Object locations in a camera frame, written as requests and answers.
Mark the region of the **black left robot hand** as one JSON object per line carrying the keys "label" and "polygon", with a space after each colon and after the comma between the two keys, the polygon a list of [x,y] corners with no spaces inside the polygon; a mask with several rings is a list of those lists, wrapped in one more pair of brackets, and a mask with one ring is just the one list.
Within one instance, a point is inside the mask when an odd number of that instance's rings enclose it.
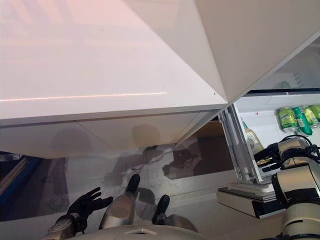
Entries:
{"label": "black left robot hand", "polygon": [[68,208],[67,214],[74,216],[76,219],[88,219],[88,217],[97,210],[108,207],[114,200],[112,196],[101,198],[102,192],[100,187],[81,195]]}

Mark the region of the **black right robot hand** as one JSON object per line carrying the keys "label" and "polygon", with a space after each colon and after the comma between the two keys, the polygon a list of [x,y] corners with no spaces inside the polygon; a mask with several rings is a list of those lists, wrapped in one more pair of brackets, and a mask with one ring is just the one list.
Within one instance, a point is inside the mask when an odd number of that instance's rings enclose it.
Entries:
{"label": "black right robot hand", "polygon": [[258,168],[267,173],[281,167],[281,157],[278,143],[272,143],[267,148],[253,155]]}

